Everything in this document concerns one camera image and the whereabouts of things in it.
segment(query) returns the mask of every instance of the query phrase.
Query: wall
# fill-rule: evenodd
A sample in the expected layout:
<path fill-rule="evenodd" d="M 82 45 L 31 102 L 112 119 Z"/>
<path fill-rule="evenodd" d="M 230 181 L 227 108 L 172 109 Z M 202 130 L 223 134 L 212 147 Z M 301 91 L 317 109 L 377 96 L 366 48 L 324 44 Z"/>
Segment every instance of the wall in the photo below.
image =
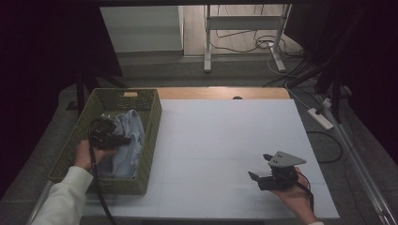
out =
<path fill-rule="evenodd" d="M 102 7 L 100 11 L 115 51 L 129 53 L 181 51 L 180 9 Z"/>

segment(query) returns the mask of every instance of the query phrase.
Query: black backdrop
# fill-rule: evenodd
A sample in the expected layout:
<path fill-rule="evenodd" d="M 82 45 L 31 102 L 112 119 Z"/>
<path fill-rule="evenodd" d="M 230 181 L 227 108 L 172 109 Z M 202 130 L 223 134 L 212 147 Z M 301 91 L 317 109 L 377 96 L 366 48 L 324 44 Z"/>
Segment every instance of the black backdrop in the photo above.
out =
<path fill-rule="evenodd" d="M 30 157 L 59 92 L 87 67 L 121 76 L 98 7 L 0 1 L 0 194 Z"/>
<path fill-rule="evenodd" d="M 285 33 L 316 64 L 325 61 L 354 7 L 295 5 Z M 370 3 L 341 57 L 341 76 L 353 95 L 349 104 L 398 162 L 398 1 Z"/>

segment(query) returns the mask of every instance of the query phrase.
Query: black device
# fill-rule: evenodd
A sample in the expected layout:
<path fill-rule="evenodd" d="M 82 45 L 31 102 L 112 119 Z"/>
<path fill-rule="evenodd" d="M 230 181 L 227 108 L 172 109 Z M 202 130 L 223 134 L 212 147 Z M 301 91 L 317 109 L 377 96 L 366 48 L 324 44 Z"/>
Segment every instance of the black device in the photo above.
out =
<path fill-rule="evenodd" d="M 101 150 L 116 149 L 120 145 L 129 144 L 131 138 L 114 135 L 116 125 L 111 119 L 96 119 L 91 123 L 89 140 L 93 147 Z"/>
<path fill-rule="evenodd" d="M 306 163 L 306 160 L 284 152 L 277 152 L 275 156 L 264 154 L 263 157 L 271 168 L 271 176 L 259 177 L 249 172 L 249 176 L 258 183 L 261 190 L 286 189 L 294 186 L 299 180 L 294 166 Z"/>

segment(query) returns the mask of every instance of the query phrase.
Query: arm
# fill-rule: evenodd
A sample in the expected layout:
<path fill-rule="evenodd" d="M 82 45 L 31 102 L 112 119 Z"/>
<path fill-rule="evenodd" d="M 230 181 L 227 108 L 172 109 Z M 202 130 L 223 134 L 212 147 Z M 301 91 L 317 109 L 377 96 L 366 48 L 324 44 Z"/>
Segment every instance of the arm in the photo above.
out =
<path fill-rule="evenodd" d="M 85 192 L 93 180 L 88 172 L 91 168 L 88 148 L 87 140 L 79 143 L 75 165 L 69 168 L 61 183 L 51 187 L 49 197 L 32 224 L 79 224 L 86 201 Z M 100 162 L 115 153 L 115 150 L 95 150 L 96 160 Z"/>
<path fill-rule="evenodd" d="M 298 182 L 305 187 L 308 186 L 308 182 L 301 175 L 298 175 Z M 271 192 L 278 196 L 303 224 L 323 225 L 311 209 L 310 198 L 301 188 L 292 186 L 289 189 Z"/>

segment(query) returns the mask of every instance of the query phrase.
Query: gray floor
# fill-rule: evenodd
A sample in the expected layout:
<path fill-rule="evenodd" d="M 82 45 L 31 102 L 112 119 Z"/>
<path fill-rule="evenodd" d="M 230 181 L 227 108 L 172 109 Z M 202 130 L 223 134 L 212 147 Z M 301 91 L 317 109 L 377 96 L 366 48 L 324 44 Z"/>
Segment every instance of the gray floor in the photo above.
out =
<path fill-rule="evenodd" d="M 158 55 L 136 57 L 120 54 L 119 62 L 125 78 L 120 79 L 131 87 L 156 86 L 262 86 L 268 81 L 280 78 L 268 69 L 266 56 L 216 57 L 211 73 L 203 72 L 202 57 L 181 57 L 178 55 Z M 288 70 L 300 59 L 285 59 Z M 104 87 L 112 84 L 99 80 Z M 314 82 L 300 86 L 302 90 L 313 92 Z M 317 103 L 298 89 L 292 90 L 297 97 L 310 107 Z M 0 224 L 25 224 L 47 181 L 46 176 L 54 165 L 63 144 L 77 120 L 76 111 L 67 111 L 70 101 L 76 99 L 74 86 L 59 95 L 59 106 L 52 123 L 48 126 L 31 158 L 27 161 L 0 202 Z M 307 108 L 297 102 L 298 112 L 306 130 L 323 131 L 306 113 Z M 342 101 L 343 125 L 359 148 L 360 156 L 370 174 L 386 197 L 393 214 L 398 215 L 398 167 L 388 156 L 374 136 Z M 318 160 L 333 158 L 339 151 L 338 145 L 326 136 L 311 134 L 309 139 Z M 321 164 L 321 170 L 329 185 L 329 190 L 341 216 L 337 220 L 324 220 L 326 224 L 381 224 L 372 203 L 361 187 L 346 155 L 331 164 Z M 295 219 L 287 221 L 141 221 L 121 218 L 120 224 L 299 224 Z M 109 224 L 104 217 L 84 217 L 82 224 Z"/>

